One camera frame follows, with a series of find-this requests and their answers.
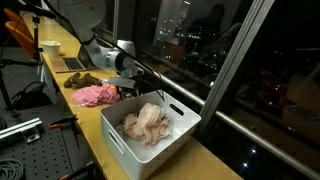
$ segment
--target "beige cloth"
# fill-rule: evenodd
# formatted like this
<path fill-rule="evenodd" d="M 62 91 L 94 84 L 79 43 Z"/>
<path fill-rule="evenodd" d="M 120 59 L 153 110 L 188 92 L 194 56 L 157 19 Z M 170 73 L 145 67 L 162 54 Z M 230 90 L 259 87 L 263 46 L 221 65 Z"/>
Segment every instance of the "beige cloth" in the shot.
<path fill-rule="evenodd" d="M 131 138 L 155 144 L 157 139 L 167 135 L 169 120 L 163 108 L 146 103 L 139 115 L 128 114 L 125 117 L 124 131 Z"/>

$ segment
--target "laptop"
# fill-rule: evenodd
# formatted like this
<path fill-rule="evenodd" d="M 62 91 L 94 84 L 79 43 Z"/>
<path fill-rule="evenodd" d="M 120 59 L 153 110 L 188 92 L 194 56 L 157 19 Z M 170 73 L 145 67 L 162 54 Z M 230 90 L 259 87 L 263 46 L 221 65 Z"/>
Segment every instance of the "laptop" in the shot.
<path fill-rule="evenodd" d="M 50 61 L 56 73 L 85 71 L 92 64 L 89 53 L 83 45 L 77 57 L 51 57 Z"/>

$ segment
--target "white plastic bin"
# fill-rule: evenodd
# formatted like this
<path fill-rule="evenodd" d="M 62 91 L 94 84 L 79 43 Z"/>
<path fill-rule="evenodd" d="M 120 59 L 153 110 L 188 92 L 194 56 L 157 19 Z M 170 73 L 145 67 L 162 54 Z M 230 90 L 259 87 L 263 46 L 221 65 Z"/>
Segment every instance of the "white plastic bin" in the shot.
<path fill-rule="evenodd" d="M 178 100 L 163 94 L 165 101 L 154 91 L 101 110 L 103 140 L 130 179 L 146 179 L 158 169 L 189 139 L 201 119 Z M 147 102 L 165 108 L 172 127 L 171 136 L 160 139 L 155 145 L 130 137 L 122 139 L 116 127 L 126 115 L 138 112 Z"/>

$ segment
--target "orange chair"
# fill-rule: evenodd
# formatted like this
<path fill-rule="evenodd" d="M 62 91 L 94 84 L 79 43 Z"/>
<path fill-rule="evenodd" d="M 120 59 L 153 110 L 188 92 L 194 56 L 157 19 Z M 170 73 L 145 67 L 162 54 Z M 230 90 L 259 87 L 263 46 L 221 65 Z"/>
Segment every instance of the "orange chair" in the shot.
<path fill-rule="evenodd" d="M 9 8 L 4 8 L 3 11 L 8 16 L 10 21 L 14 21 L 16 23 L 19 23 L 19 26 L 21 27 L 20 30 L 22 33 L 24 33 L 29 38 L 33 39 L 30 31 L 28 30 L 26 23 L 16 12 L 14 12 L 13 10 L 11 10 Z"/>
<path fill-rule="evenodd" d="M 33 58 L 34 40 L 28 37 L 24 32 L 28 29 L 14 21 L 6 22 L 6 28 L 20 44 L 22 49 L 27 53 L 29 58 Z"/>

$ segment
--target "pink cloth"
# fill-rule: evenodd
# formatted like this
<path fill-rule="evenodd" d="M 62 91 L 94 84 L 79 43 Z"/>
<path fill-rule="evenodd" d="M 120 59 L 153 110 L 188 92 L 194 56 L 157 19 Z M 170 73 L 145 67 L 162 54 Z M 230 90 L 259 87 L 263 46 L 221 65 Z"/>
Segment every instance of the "pink cloth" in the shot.
<path fill-rule="evenodd" d="M 146 103 L 139 116 L 128 114 L 125 117 L 124 131 L 131 137 L 149 144 L 167 135 L 168 118 L 163 109 Z"/>
<path fill-rule="evenodd" d="M 78 89 L 71 95 L 81 106 L 94 107 L 101 104 L 114 104 L 120 101 L 120 96 L 113 86 L 104 84 L 103 86 L 92 85 Z"/>

